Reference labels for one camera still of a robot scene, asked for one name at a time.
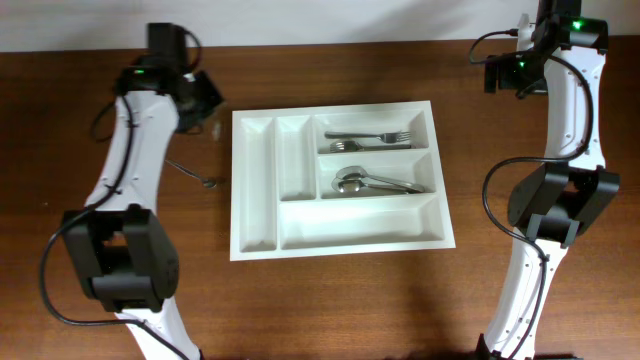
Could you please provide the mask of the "metal fork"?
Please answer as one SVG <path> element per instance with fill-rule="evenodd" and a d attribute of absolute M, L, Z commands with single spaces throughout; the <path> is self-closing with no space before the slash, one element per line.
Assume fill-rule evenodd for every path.
<path fill-rule="evenodd" d="M 411 139 L 410 132 L 390 132 L 380 134 L 369 133 L 348 133 L 348 132 L 331 132 L 324 133 L 326 139 L 340 139 L 340 138 L 361 138 L 361 139 L 376 139 L 385 144 L 396 144 L 400 142 L 406 142 Z"/>
<path fill-rule="evenodd" d="M 410 144 L 400 145 L 377 145 L 366 146 L 355 140 L 339 140 L 329 145 L 330 153 L 346 153 L 346 152 L 365 152 L 365 151 L 387 151 L 387 150 L 408 150 L 411 149 Z"/>

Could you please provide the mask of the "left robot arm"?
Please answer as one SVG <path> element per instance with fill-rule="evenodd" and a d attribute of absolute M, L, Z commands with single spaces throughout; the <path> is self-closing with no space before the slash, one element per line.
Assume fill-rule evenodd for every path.
<path fill-rule="evenodd" d="M 156 215 L 169 142 L 194 134 L 223 97 L 199 57 L 194 34 L 172 23 L 147 26 L 147 50 L 114 84 L 114 131 L 99 180 L 80 210 L 63 215 L 63 238 L 84 295 L 129 328 L 148 359 L 200 359 L 175 299 L 178 252 Z"/>

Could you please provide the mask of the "small teaspoon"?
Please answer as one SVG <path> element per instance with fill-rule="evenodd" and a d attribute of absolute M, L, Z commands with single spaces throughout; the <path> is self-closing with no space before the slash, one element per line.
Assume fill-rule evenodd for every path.
<path fill-rule="evenodd" d="M 208 189 L 213 189 L 217 186 L 217 181 L 213 178 L 210 177 L 202 177 L 199 174 L 191 171 L 190 169 L 184 167 L 183 165 L 171 160 L 171 159 L 165 159 L 165 162 L 167 164 L 169 164 L 170 166 L 176 168 L 177 170 L 179 170 L 180 172 L 182 172 L 183 174 L 194 178 L 196 180 L 198 180 L 205 188 Z"/>
<path fill-rule="evenodd" d="M 223 123 L 221 120 L 216 120 L 212 126 L 212 138 L 215 142 L 219 142 L 222 138 L 223 133 Z"/>

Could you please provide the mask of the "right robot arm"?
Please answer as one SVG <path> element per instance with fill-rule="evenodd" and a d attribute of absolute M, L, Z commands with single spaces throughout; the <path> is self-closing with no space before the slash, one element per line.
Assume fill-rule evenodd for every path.
<path fill-rule="evenodd" d="M 490 221 L 512 240 L 496 313 L 480 335 L 474 359 L 532 359 L 552 279 L 575 240 L 617 195 L 620 177 L 607 171 L 599 136 L 599 85 L 608 53 L 608 24 L 582 16 L 575 0 L 548 0 L 534 19 L 523 15 L 507 35 L 511 53 L 471 57 L 484 68 L 484 90 L 512 90 L 519 99 L 548 98 L 543 156 L 505 159 L 490 169 L 535 163 L 511 191 L 508 222 Z"/>

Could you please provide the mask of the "large metal spoon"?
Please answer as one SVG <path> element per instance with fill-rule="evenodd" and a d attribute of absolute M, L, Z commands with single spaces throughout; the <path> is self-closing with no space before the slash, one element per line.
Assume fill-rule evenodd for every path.
<path fill-rule="evenodd" d="M 426 188 L 420 184 L 369 174 L 361 166 L 345 167 L 336 173 L 336 177 L 341 180 L 355 180 L 356 178 L 358 179 L 368 178 L 368 179 L 383 182 L 386 184 L 399 186 L 401 188 L 404 188 L 406 190 L 410 190 L 416 193 L 424 193 L 426 191 Z"/>
<path fill-rule="evenodd" d="M 407 194 L 424 193 L 424 189 L 415 189 L 397 185 L 380 185 L 369 184 L 359 179 L 347 179 L 342 180 L 335 178 L 331 183 L 332 188 L 339 193 L 355 193 L 361 192 L 365 189 L 382 190 L 382 191 L 394 191 Z"/>

